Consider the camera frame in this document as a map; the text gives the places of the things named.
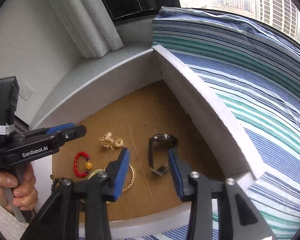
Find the person's left hand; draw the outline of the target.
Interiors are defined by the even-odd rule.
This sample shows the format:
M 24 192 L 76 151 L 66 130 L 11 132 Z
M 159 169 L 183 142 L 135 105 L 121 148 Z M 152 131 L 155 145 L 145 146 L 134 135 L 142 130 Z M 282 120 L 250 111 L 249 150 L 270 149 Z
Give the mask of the person's left hand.
M 35 188 L 36 177 L 31 163 L 28 163 L 24 172 L 22 184 L 10 173 L 0 171 L 0 205 L 12 213 L 12 207 L 4 194 L 4 188 L 13 189 L 13 205 L 23 211 L 33 210 L 38 203 L 38 191 Z

